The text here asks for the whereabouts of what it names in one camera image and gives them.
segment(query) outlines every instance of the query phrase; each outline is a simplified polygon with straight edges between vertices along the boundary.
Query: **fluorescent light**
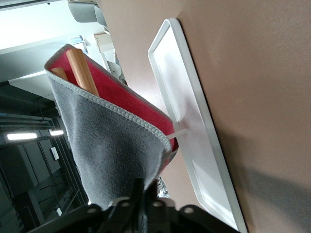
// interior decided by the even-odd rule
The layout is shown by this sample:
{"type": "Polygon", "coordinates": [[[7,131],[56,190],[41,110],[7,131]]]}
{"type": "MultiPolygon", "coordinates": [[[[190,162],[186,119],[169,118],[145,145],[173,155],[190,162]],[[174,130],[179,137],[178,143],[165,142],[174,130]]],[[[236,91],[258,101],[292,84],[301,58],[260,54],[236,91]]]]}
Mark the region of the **fluorescent light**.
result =
{"type": "Polygon", "coordinates": [[[50,134],[51,134],[51,136],[62,135],[62,134],[64,134],[64,131],[62,131],[62,130],[57,130],[57,131],[50,130],[50,134]]]}
{"type": "Polygon", "coordinates": [[[35,133],[11,133],[7,135],[9,140],[23,140],[37,138],[35,133]]]}

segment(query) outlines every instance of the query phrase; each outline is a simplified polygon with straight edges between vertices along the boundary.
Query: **gray microfiber cloth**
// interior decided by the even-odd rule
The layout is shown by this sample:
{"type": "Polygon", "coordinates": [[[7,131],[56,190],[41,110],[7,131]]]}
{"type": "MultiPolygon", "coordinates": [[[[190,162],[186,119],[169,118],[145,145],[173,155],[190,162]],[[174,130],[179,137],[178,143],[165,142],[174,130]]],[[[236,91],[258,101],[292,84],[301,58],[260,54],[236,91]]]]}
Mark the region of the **gray microfiber cloth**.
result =
{"type": "Polygon", "coordinates": [[[146,189],[178,145],[166,136],[173,124],[163,112],[87,56],[101,97],[78,87],[65,54],[71,48],[58,51],[45,70],[83,187],[92,203],[106,209],[113,199],[131,194],[136,178],[144,179],[146,189]],[[51,73],[54,67],[63,67],[69,81],[51,73]]]}

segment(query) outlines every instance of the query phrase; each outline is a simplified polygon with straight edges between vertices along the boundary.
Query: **wooden stick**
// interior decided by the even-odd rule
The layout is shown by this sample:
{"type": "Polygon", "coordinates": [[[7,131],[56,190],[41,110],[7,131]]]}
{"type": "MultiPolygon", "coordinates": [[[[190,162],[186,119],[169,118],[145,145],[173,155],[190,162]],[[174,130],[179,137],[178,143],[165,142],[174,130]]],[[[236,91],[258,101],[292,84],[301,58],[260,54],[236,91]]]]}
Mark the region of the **wooden stick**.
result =
{"type": "Polygon", "coordinates": [[[68,81],[68,78],[67,78],[67,76],[66,76],[66,73],[65,73],[64,68],[62,68],[62,67],[56,67],[56,68],[51,69],[51,72],[52,72],[53,74],[57,75],[58,77],[60,77],[60,78],[62,78],[62,79],[64,79],[64,80],[66,80],[66,81],[68,81]]]}
{"type": "Polygon", "coordinates": [[[88,68],[84,53],[80,49],[70,49],[66,52],[74,77],[78,85],[99,97],[91,72],[88,68]]]}

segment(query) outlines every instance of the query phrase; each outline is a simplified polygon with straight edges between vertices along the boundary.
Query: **white plastic tray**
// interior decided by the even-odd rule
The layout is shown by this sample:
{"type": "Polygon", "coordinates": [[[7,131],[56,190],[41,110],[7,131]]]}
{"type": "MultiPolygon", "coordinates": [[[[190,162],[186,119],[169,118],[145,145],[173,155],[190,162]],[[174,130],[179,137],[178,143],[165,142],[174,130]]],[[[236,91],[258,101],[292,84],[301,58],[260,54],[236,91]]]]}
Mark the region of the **white plastic tray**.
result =
{"type": "Polygon", "coordinates": [[[148,57],[200,204],[241,233],[247,229],[199,78],[177,19],[166,19],[148,57]]]}

